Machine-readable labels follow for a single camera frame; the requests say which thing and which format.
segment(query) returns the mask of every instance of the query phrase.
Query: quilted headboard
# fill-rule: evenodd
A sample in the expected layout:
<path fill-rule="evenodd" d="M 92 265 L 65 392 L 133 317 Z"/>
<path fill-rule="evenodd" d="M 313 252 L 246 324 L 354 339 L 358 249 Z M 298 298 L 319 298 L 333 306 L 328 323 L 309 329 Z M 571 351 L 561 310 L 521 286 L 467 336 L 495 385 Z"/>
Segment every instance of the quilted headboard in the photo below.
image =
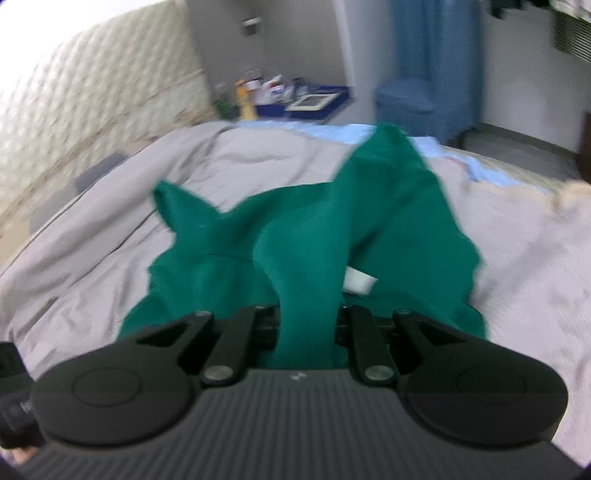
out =
<path fill-rule="evenodd" d="M 174 0 L 75 35 L 0 90 L 0 234 L 138 138 L 214 117 Z"/>

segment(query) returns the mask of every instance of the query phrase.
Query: green garment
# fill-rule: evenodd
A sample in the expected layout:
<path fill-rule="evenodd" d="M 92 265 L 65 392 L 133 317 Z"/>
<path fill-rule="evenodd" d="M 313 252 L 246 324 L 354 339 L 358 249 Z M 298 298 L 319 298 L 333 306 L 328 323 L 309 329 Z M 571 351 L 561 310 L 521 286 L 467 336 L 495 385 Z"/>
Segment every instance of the green garment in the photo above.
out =
<path fill-rule="evenodd" d="M 157 209 L 176 233 L 150 266 L 150 290 L 120 336 L 197 310 L 227 318 L 240 307 L 281 305 L 272 368 L 333 368 L 342 303 L 376 316 L 411 309 L 484 337 L 467 305 L 478 253 L 452 217 L 436 176 L 392 125 L 376 132 L 331 183 L 284 187 L 219 213 L 161 182 Z M 370 294 L 343 294 L 347 265 L 378 279 Z"/>

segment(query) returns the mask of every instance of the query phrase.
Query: screw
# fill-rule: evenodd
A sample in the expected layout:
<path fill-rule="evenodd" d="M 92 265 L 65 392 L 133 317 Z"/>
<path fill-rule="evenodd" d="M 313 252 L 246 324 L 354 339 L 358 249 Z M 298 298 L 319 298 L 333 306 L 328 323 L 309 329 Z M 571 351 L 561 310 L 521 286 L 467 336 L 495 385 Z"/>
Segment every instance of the screw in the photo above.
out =
<path fill-rule="evenodd" d="M 365 371 L 365 376 L 375 382 L 390 380 L 394 376 L 394 370 L 387 365 L 372 365 Z"/>
<path fill-rule="evenodd" d="M 221 382 L 228 380 L 233 374 L 234 370 L 227 365 L 214 365 L 207 367 L 203 375 L 213 382 Z"/>

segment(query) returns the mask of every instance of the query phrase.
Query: floor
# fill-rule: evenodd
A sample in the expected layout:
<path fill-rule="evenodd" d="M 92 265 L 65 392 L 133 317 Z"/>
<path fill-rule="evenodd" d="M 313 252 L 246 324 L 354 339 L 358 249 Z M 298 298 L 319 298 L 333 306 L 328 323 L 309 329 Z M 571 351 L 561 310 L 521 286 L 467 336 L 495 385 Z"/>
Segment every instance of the floor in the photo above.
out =
<path fill-rule="evenodd" d="M 572 157 L 541 150 L 493 133 L 480 131 L 468 133 L 464 150 L 496 158 L 554 179 L 580 180 L 581 178 Z"/>

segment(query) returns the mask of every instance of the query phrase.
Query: clothing label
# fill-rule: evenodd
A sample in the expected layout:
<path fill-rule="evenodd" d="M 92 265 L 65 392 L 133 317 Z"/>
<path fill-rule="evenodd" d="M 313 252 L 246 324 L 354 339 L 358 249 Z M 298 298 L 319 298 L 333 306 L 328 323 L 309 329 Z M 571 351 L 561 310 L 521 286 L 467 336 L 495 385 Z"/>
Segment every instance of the clothing label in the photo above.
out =
<path fill-rule="evenodd" d="M 376 281 L 377 278 L 373 278 L 371 275 L 367 275 L 367 273 L 347 267 L 343 291 L 345 293 L 352 293 L 353 295 L 368 295 Z"/>

